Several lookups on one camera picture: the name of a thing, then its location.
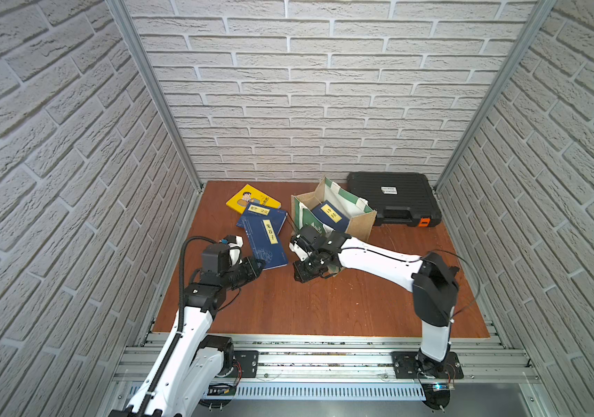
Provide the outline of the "yellow cartoon cover book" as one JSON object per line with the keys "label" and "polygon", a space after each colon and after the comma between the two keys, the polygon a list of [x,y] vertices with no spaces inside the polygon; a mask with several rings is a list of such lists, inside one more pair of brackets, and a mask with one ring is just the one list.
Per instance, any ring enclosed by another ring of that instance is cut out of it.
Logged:
{"label": "yellow cartoon cover book", "polygon": [[226,202],[226,205],[235,212],[243,214],[247,206],[252,203],[274,209],[281,208],[281,203],[278,200],[272,198],[250,184],[246,184],[240,191],[233,195]]}

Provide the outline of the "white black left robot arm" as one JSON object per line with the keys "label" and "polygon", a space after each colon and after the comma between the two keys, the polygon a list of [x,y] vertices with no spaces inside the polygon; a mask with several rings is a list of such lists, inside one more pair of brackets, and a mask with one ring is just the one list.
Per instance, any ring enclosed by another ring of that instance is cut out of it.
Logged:
{"label": "white black left robot arm", "polygon": [[[185,279],[185,255],[193,241],[208,243],[202,265],[194,271],[201,281]],[[157,360],[128,405],[110,416],[190,416],[220,373],[234,367],[229,337],[210,335],[217,314],[226,307],[227,292],[260,277],[264,260],[244,257],[240,236],[217,242],[194,236],[182,243],[178,263],[179,306],[175,323]]]}

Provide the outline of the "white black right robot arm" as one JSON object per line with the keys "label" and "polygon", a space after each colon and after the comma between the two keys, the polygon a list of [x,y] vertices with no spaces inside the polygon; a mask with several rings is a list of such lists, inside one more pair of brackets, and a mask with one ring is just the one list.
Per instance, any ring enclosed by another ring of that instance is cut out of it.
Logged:
{"label": "white black right robot arm", "polygon": [[422,342],[417,361],[427,370],[440,366],[451,347],[451,328],[460,284],[457,267],[446,265],[434,252],[406,255],[365,243],[349,234],[322,234],[312,226],[300,229],[290,240],[295,280],[307,283],[327,279],[343,269],[355,269],[390,281],[413,295],[414,311],[422,322]]}

